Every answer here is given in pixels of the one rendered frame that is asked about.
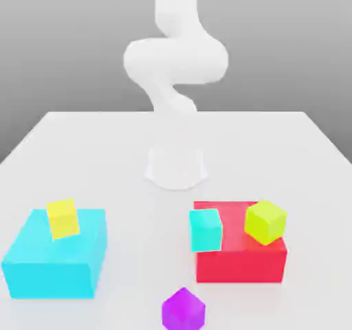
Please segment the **large cyan box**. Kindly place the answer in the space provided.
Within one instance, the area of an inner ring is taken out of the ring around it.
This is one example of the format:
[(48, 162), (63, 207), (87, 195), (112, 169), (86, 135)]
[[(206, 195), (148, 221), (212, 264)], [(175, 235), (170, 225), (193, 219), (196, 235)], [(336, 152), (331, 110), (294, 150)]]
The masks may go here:
[(1, 268), (16, 299), (93, 298), (107, 249), (103, 209), (79, 209), (80, 234), (53, 240), (47, 212), (31, 211)]

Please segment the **large red box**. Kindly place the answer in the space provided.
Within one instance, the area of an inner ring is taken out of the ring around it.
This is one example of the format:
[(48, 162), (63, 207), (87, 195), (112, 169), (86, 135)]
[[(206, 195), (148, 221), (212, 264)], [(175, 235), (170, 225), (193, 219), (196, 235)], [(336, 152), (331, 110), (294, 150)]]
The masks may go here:
[(244, 231), (245, 213), (255, 201), (195, 201), (195, 209), (216, 208), (223, 223), (221, 250), (196, 253), (198, 283), (279, 283), (287, 248), (282, 238), (264, 246)]

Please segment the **small yellow cube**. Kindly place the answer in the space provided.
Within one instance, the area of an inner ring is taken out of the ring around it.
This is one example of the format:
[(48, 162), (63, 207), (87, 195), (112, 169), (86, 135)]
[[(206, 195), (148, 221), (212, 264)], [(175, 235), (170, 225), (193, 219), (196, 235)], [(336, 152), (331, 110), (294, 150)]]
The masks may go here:
[(46, 205), (52, 239), (80, 234), (78, 215), (73, 199), (63, 199)]

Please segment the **small purple cube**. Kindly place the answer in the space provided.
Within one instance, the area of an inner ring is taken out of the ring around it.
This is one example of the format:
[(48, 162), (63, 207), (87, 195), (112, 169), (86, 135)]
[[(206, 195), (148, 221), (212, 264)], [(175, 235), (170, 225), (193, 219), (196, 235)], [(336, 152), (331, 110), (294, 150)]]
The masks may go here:
[(200, 330), (205, 315), (206, 305), (186, 287), (162, 303), (162, 324), (167, 330)]

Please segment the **small turquoise cube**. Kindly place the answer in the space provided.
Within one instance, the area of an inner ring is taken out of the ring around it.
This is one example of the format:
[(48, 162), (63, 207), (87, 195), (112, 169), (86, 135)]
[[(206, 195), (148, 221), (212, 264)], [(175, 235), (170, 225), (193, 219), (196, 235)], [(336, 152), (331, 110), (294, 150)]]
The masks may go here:
[(191, 210), (188, 221), (191, 252), (215, 252), (221, 249), (223, 224), (217, 209)]

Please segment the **small lime cube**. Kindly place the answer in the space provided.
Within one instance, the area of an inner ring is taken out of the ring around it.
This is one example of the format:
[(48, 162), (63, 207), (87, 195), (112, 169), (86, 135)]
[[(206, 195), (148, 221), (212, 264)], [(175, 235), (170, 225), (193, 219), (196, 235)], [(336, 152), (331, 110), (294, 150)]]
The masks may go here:
[(287, 211), (270, 201), (259, 201), (245, 213), (244, 231), (261, 245), (281, 238), (285, 231)]

